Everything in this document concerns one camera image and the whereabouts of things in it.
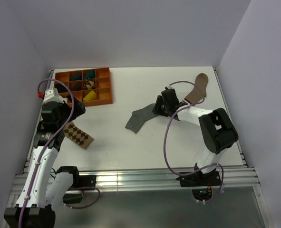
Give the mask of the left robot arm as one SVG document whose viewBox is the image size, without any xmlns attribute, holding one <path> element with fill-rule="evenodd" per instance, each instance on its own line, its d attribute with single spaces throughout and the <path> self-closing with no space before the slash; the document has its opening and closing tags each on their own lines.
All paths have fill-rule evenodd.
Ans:
<svg viewBox="0 0 281 228">
<path fill-rule="evenodd" d="M 5 210 L 4 219 L 9 227 L 54 227 L 56 206 L 68 189 L 75 190 L 80 186 L 81 178 L 77 167 L 62 166 L 50 187 L 48 181 L 65 138 L 65 126 L 84 113 L 84 104 L 71 95 L 66 98 L 60 95 L 44 96 L 26 182 L 15 206 Z"/>
</svg>

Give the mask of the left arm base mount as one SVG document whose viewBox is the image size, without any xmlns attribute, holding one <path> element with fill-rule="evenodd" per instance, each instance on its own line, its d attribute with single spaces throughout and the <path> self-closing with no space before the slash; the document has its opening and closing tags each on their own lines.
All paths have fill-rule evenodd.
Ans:
<svg viewBox="0 0 281 228">
<path fill-rule="evenodd" d="M 95 187 L 96 186 L 96 175 L 81 175 L 79 176 L 78 183 L 76 186 L 73 186 L 72 188 L 82 188 L 82 190 L 79 190 L 79 192 L 73 192 L 73 193 L 66 193 L 63 197 L 63 202 L 65 204 L 79 204 L 81 203 L 84 193 L 86 190 L 94 190 L 94 189 L 84 189 L 85 187 Z"/>
</svg>

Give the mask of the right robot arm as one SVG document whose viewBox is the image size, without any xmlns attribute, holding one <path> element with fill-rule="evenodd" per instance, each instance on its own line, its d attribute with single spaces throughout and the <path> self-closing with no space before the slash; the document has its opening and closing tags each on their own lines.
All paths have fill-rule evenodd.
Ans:
<svg viewBox="0 0 281 228">
<path fill-rule="evenodd" d="M 198 125 L 205 144 L 201 159 L 195 164 L 194 171 L 182 176 L 194 174 L 194 181 L 205 185 L 210 180 L 210 172 L 214 171 L 223 154 L 239 139 L 239 135 L 223 108 L 208 110 L 195 107 L 194 104 L 179 101 L 174 89 L 166 89 L 157 96 L 154 114 L 170 117 L 164 137 L 164 159 L 168 169 L 178 175 L 169 165 L 166 156 L 166 140 L 172 121 L 185 121 Z"/>
</svg>

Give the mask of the black sock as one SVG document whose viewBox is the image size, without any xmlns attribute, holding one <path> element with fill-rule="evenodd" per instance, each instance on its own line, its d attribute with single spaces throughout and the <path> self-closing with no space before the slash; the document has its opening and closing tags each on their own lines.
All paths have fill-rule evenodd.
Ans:
<svg viewBox="0 0 281 228">
<path fill-rule="evenodd" d="M 54 87 L 57 89 L 58 93 L 66 93 L 68 91 L 62 84 L 56 84 Z"/>
</svg>

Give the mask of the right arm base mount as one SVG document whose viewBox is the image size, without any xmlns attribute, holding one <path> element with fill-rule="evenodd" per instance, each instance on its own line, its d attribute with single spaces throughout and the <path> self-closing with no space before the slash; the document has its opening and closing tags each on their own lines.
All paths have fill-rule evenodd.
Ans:
<svg viewBox="0 0 281 228">
<path fill-rule="evenodd" d="M 187 172 L 180 172 L 179 177 L 175 180 L 180 182 L 181 187 L 213 187 L 223 184 L 223 175 L 214 168 L 210 173 L 203 174 L 202 171 L 197 171 L 197 164 L 194 167 L 194 174 L 183 176 Z"/>
</svg>

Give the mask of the grey sock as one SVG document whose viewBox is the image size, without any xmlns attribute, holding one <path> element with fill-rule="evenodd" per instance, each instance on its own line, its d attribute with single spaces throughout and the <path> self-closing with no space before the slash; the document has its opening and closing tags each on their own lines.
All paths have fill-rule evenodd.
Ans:
<svg viewBox="0 0 281 228">
<path fill-rule="evenodd" d="M 133 111 L 130 119 L 125 125 L 125 128 L 134 133 L 138 133 L 145 122 L 157 117 L 157 114 L 153 113 L 154 106 L 155 104 L 149 104 L 142 109 Z"/>
</svg>

